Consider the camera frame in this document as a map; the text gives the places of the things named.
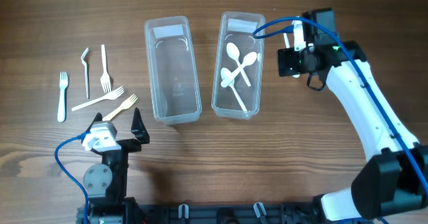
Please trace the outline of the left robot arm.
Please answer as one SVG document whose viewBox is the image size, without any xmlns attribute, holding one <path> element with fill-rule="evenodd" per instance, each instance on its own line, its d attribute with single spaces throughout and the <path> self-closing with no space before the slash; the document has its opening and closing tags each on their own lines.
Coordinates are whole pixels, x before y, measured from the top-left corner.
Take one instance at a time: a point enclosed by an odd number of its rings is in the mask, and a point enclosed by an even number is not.
<svg viewBox="0 0 428 224">
<path fill-rule="evenodd" d="M 82 146 L 102 157 L 84 174 L 88 206 L 84 220 L 89 223 L 148 223 L 148 217 L 134 197 L 126 196 L 128 155 L 140 152 L 150 142 L 140 110 L 134 109 L 131 124 L 134 138 L 116 140 L 117 130 L 111 121 L 98 113 L 88 127 Z"/>
</svg>

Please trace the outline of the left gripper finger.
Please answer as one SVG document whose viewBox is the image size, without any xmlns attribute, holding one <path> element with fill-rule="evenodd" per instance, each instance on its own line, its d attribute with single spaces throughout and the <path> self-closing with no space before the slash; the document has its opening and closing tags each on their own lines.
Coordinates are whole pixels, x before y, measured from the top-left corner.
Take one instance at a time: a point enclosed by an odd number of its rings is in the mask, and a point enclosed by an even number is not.
<svg viewBox="0 0 428 224">
<path fill-rule="evenodd" d="M 130 131 L 139 142 L 150 142 L 150 136 L 142 121 L 140 110 L 138 108 L 134 109 L 134 116 Z"/>
<path fill-rule="evenodd" d="M 86 129 L 85 133 L 89 133 L 90 129 L 92 127 L 93 124 L 95 124 L 96 122 L 102 121 L 102 114 L 101 113 L 97 113 L 93 119 L 93 121 L 91 122 L 91 124 L 89 125 L 89 127 Z"/>
</svg>

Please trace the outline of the white spoon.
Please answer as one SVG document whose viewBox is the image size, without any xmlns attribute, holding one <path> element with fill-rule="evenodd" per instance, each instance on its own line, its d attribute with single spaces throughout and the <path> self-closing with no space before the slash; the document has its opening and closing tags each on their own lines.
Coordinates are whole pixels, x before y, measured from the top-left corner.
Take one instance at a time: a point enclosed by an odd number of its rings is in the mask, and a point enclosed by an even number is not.
<svg viewBox="0 0 428 224">
<path fill-rule="evenodd" d="M 226 80 L 227 77 L 229 77 L 230 75 L 231 75 L 231 72 L 227 68 L 221 68 L 222 80 Z M 231 83 L 228 86 L 232 89 L 233 93 L 235 94 L 235 97 L 236 97 L 239 105 L 241 106 L 241 109 L 243 111 L 247 112 L 247 108 L 245 107 L 245 104 L 243 103 L 243 100 L 241 99 L 240 95 L 237 93 L 237 90 L 235 89 L 234 84 L 235 84 L 235 80 L 232 79 Z"/>
<path fill-rule="evenodd" d="M 284 33 L 284 42 L 285 42 L 286 48 L 290 48 L 290 42 L 289 42 L 287 33 Z"/>
<path fill-rule="evenodd" d="M 252 65 L 256 60 L 257 60 L 257 53 L 256 52 L 253 51 L 253 52 L 248 53 L 243 58 L 243 63 L 241 64 L 241 66 L 238 67 L 237 69 L 235 69 L 233 72 L 231 72 L 230 75 L 227 76 L 224 80 L 222 80 L 221 86 L 225 88 L 228 85 L 230 85 L 230 83 L 232 83 L 232 81 L 234 81 L 236 76 L 241 72 L 241 70 L 244 69 L 244 67 Z"/>
</svg>

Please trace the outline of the white spoon vertical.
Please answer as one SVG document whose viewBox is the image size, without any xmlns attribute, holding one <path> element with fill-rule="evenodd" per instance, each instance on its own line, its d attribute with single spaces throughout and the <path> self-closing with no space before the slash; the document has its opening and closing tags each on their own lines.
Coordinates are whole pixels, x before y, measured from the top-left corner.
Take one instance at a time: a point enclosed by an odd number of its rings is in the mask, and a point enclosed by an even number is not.
<svg viewBox="0 0 428 224">
<path fill-rule="evenodd" d="M 251 86 L 250 81 L 247 77 L 247 74 L 245 73 L 245 71 L 243 70 L 243 68 L 239 62 L 239 49 L 237 48 L 237 46 L 234 43 L 231 43 L 231 42 L 229 42 L 227 44 L 226 48 L 227 48 L 228 56 L 236 62 L 237 68 L 239 69 L 241 75 L 243 76 L 245 83 L 248 86 Z"/>
</svg>

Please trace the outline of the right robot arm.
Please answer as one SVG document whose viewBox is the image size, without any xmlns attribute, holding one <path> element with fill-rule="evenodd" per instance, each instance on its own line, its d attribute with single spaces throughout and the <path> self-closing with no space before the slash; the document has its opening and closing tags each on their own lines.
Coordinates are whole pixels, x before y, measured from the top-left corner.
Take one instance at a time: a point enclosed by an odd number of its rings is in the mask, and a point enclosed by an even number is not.
<svg viewBox="0 0 428 224">
<path fill-rule="evenodd" d="M 366 164 L 348 188 L 314 200 L 316 222 L 366 220 L 427 206 L 427 147 L 398 119 L 355 41 L 341 41 L 334 12 L 318 9 L 290 20 L 279 49 L 279 75 L 318 76 L 340 101 L 363 146 Z"/>
</svg>

